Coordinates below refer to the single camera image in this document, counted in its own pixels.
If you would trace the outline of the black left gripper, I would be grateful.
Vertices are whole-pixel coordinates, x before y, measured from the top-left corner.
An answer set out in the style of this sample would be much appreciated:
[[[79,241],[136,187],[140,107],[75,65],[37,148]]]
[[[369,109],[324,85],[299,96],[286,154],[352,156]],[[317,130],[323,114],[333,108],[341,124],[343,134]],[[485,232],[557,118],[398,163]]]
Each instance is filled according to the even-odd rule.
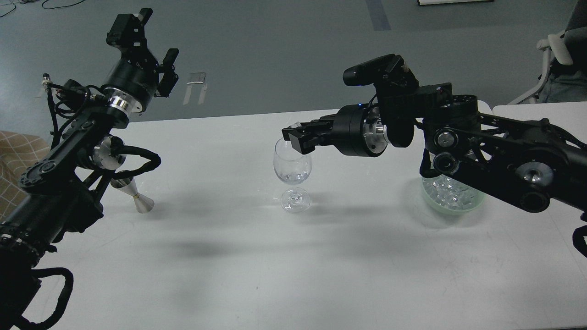
[[[101,88],[116,89],[132,96],[138,102],[132,109],[134,113],[145,111],[154,95],[168,98],[179,80],[174,66],[178,48],[168,49],[160,64],[148,48],[144,28],[152,14],[152,8],[142,8],[139,13],[117,15],[105,38],[109,46],[120,51],[121,59],[112,67]]]

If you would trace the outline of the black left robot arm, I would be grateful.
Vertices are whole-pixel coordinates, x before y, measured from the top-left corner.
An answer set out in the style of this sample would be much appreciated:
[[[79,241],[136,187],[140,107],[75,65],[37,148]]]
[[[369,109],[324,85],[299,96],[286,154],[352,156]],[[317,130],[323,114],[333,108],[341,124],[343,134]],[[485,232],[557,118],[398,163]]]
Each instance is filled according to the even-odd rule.
[[[63,267],[37,268],[67,232],[84,232],[103,217],[101,198],[109,185],[130,182],[159,167],[158,154],[125,145],[111,134],[125,129],[132,113],[142,113],[154,97],[168,97],[176,83],[176,48],[159,63],[148,48],[144,28],[153,9],[117,15],[105,39],[120,51],[120,60],[101,87],[69,80],[54,84],[44,74],[54,129],[50,151],[28,167],[17,184],[23,202],[1,221],[1,328],[48,330],[63,316],[74,278]],[[63,276],[64,287],[53,313],[40,323],[24,312],[38,293],[42,278]]]

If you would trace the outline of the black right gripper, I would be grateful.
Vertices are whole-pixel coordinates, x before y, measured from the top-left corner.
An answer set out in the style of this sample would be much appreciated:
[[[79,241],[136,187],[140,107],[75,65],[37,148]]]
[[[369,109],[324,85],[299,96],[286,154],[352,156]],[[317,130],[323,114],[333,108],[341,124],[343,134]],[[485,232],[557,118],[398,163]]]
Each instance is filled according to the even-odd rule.
[[[300,128],[282,129],[282,137],[289,141],[291,133],[292,148],[302,155],[312,153],[316,146],[334,145],[346,156],[378,157],[389,144],[377,106],[351,104],[342,107],[335,117],[300,123]]]

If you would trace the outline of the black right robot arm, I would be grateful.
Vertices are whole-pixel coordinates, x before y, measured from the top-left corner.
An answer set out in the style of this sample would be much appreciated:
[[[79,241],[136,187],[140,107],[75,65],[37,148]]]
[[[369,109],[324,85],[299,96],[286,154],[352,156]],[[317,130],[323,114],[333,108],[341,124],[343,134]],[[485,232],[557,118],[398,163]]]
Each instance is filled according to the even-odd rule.
[[[421,177],[446,175],[529,213],[558,200],[586,219],[586,144],[549,119],[482,114],[476,96],[453,94],[449,82],[421,86],[395,54],[346,69],[343,81],[373,84],[377,102],[282,129],[297,152],[332,145],[346,156],[378,157],[388,145],[407,148],[420,129]]]

